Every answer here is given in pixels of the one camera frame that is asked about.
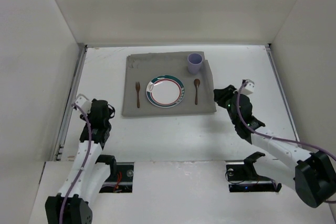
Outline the brown wooden spoon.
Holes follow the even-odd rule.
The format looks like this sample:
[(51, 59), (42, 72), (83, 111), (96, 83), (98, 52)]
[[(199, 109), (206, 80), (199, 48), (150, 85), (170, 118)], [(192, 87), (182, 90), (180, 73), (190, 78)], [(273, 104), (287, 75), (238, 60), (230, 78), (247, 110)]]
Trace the brown wooden spoon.
[(194, 87), (195, 87), (195, 105), (198, 105), (198, 88), (200, 86), (200, 79), (194, 80)]

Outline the lilac plastic cup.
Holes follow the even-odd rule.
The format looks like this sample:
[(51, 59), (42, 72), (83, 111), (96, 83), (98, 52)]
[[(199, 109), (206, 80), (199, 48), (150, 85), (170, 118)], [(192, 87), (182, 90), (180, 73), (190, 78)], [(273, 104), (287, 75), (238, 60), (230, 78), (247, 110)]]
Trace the lilac plastic cup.
[(187, 68), (190, 74), (197, 74), (202, 66), (203, 57), (198, 53), (192, 53), (187, 58)]

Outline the brown wooden fork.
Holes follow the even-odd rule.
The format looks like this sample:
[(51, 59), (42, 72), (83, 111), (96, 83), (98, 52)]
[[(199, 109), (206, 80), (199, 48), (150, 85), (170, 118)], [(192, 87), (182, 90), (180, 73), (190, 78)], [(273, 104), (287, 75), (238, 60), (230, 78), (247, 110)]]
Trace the brown wooden fork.
[(139, 82), (136, 82), (135, 83), (135, 89), (136, 89), (136, 105), (137, 105), (137, 108), (140, 108), (140, 97), (139, 97), (139, 93), (140, 93), (140, 89), (141, 89), (141, 86), (140, 86), (140, 83)]

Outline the white plate green rim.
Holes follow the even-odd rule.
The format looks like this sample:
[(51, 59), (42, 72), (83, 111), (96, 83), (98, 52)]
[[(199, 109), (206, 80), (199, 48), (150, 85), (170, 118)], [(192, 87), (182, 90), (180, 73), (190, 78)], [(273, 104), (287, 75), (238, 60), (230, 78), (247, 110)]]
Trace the white plate green rim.
[(145, 95), (152, 105), (168, 109), (182, 102), (185, 87), (179, 78), (165, 74), (153, 78), (148, 83)]

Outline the grey cloth placemat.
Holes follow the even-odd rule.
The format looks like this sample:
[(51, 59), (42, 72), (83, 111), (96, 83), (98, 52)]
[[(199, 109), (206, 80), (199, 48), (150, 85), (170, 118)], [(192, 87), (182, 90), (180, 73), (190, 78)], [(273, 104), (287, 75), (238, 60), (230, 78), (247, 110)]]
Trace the grey cloth placemat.
[(188, 71), (190, 51), (127, 56), (122, 116), (138, 118), (216, 112), (213, 75), (203, 59), (197, 74)]

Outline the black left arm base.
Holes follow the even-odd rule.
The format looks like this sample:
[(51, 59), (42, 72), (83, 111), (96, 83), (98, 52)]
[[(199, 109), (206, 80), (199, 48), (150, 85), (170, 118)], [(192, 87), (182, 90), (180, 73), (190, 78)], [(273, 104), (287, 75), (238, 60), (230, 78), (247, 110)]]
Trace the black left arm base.
[(115, 156), (100, 155), (96, 163), (110, 167), (110, 175), (103, 183), (99, 193), (131, 193), (133, 190), (134, 163), (117, 162)]

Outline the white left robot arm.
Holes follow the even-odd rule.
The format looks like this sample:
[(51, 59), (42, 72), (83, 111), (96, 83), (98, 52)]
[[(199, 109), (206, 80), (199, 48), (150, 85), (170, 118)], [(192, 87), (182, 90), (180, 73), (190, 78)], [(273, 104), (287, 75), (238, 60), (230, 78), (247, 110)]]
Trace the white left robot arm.
[(45, 202), (48, 223), (92, 223), (91, 204), (103, 183), (115, 174), (116, 159), (103, 155), (103, 148), (110, 136), (109, 122), (115, 115), (114, 107), (105, 100), (89, 100), (80, 94), (73, 103), (85, 126), (72, 168), (57, 195)]

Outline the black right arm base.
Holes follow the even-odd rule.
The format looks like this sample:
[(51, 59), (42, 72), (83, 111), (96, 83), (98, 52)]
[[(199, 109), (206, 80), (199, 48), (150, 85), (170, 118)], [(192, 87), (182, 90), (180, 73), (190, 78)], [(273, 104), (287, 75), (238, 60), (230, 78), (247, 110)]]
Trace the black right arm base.
[(255, 152), (242, 161), (228, 161), (226, 163), (225, 178), (230, 193), (278, 193), (282, 184), (275, 180), (259, 175), (254, 164), (266, 154)]

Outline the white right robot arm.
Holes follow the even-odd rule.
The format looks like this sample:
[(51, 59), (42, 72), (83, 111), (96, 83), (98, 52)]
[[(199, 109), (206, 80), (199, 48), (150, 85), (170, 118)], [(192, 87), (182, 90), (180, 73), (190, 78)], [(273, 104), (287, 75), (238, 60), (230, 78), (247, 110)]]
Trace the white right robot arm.
[(229, 85), (214, 90), (214, 102), (227, 110), (237, 135), (250, 145), (261, 148), (244, 159), (250, 176), (264, 176), (294, 190), (309, 207), (331, 204), (335, 195), (335, 156), (311, 145), (315, 151), (304, 149), (305, 143), (276, 137), (265, 123), (253, 116), (249, 95), (255, 84), (243, 80), (240, 88)]

